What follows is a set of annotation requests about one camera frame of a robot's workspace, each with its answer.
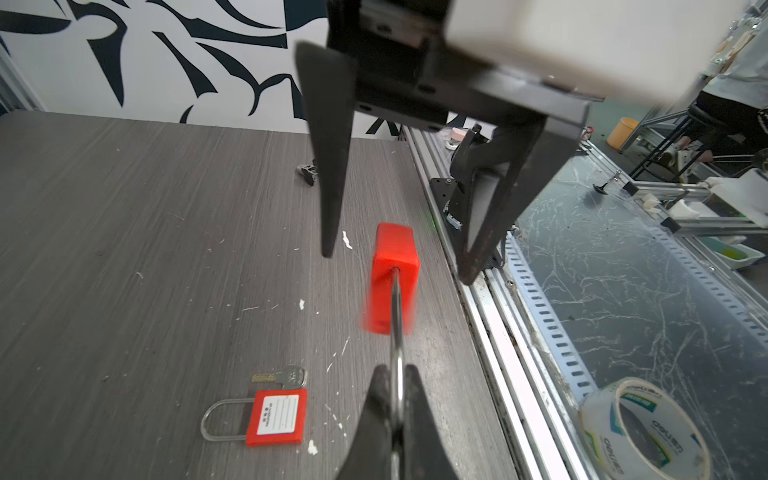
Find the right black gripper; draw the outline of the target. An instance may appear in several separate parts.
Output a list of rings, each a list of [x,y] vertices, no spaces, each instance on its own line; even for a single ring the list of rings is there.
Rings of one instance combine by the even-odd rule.
[[[472,284],[506,232],[575,153],[587,104],[447,44],[448,1],[329,1],[326,48],[295,63],[320,187],[321,255],[339,233],[354,115],[438,131],[474,120],[454,152],[459,280]]]

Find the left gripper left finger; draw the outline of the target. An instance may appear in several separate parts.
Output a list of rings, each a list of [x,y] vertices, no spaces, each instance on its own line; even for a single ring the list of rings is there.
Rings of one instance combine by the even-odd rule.
[[[394,396],[388,367],[373,370],[357,428],[336,478],[393,478]]]

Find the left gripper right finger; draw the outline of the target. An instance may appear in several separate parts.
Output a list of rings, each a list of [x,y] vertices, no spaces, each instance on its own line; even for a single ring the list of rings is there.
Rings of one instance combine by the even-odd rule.
[[[418,369],[405,367],[401,479],[458,479],[442,444]]]

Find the red padlock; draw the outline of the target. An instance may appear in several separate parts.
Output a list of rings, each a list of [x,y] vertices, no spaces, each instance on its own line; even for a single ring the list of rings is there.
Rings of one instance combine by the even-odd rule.
[[[212,404],[200,420],[199,430],[208,442],[242,441],[248,447],[300,444],[303,441],[308,390],[306,370],[288,365],[282,371],[253,374],[254,384],[278,385],[278,389],[259,390],[252,398],[223,399]],[[207,428],[212,413],[220,407],[246,405],[250,416],[243,434],[214,435]]]
[[[413,230],[404,225],[378,225],[372,259],[364,328],[390,338],[390,417],[399,433],[405,415],[404,337],[412,330],[420,259]]]

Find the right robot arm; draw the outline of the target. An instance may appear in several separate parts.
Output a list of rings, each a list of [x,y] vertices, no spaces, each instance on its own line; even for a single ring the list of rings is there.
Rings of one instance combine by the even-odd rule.
[[[330,1],[326,10],[326,43],[295,50],[319,174],[322,255],[331,257],[337,240],[355,113],[433,132],[457,113],[494,128],[490,137],[472,128],[450,167],[458,277],[472,283],[576,152],[587,101],[450,46],[445,1]]]

